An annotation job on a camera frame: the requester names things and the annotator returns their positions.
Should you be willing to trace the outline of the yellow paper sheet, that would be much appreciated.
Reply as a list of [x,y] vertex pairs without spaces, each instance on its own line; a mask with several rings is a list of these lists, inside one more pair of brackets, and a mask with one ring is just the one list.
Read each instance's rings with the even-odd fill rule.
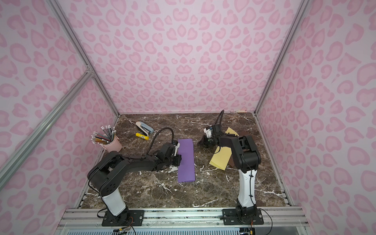
[[[211,131],[211,138],[208,140],[212,146],[215,146],[215,139],[213,135],[212,128],[209,129]],[[232,128],[228,127],[226,130],[227,134],[234,134],[238,136],[238,133],[235,132]],[[216,168],[221,170],[225,170],[227,164],[229,163],[230,157],[232,155],[232,151],[230,147],[216,147],[215,152],[210,160],[210,164]]]

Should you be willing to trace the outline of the purple paper sheet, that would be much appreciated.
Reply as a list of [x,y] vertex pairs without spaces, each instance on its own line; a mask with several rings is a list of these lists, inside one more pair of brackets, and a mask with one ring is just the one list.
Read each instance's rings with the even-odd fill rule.
[[179,139],[178,154],[182,159],[178,166],[178,183],[195,181],[194,146],[192,139]]

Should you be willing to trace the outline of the brown paper sheet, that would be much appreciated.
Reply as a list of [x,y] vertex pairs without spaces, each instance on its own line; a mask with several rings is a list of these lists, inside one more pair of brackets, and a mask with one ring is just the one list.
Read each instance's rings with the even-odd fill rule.
[[235,139],[231,140],[229,147],[231,148],[232,155],[228,163],[231,167],[236,169],[247,168],[244,157],[245,153],[250,151],[249,144],[245,138],[248,135],[247,131],[241,131],[239,132],[239,136],[237,136],[237,141]]

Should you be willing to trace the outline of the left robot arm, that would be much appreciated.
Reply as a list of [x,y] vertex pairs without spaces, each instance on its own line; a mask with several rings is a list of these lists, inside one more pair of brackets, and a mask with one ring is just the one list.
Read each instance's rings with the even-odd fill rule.
[[88,173],[89,183],[99,193],[112,216],[118,217],[127,210],[119,186],[126,176],[139,171],[159,171],[168,166],[179,166],[182,160],[178,141],[165,143],[151,155],[137,157],[111,151]]

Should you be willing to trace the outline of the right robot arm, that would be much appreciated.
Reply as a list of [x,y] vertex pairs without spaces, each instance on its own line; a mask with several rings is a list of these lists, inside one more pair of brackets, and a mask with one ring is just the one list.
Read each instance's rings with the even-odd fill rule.
[[252,136],[237,136],[221,130],[220,124],[208,126],[198,143],[202,146],[228,147],[240,176],[240,192],[237,199],[236,217],[241,223],[250,223],[257,216],[255,199],[256,174],[261,156]]

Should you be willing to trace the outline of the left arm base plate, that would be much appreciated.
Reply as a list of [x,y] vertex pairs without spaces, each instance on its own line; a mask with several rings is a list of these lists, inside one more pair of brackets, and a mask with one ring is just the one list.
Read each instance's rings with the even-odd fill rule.
[[102,221],[102,227],[128,227],[128,226],[142,226],[145,216],[144,210],[129,210],[126,209],[117,216],[112,215],[107,211]]

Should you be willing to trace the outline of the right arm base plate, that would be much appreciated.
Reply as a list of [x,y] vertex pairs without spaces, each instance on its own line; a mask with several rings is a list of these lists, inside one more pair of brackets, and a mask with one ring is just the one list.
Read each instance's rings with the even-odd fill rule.
[[223,209],[220,220],[224,225],[263,225],[264,220],[261,210],[253,211],[251,215],[241,215],[236,209]]

